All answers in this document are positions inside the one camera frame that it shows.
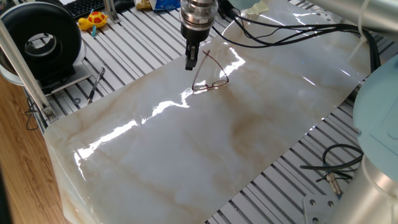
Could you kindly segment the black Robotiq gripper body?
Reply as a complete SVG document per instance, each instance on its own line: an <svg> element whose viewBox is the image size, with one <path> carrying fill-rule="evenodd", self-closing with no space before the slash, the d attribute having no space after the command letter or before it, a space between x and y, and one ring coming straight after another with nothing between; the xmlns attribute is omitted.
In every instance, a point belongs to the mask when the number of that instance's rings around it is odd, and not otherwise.
<svg viewBox="0 0 398 224"><path fill-rule="evenodd" d="M186 43L198 43L206 40L210 30L192 30L185 26L181 26L181 34L186 39Z"/></svg>

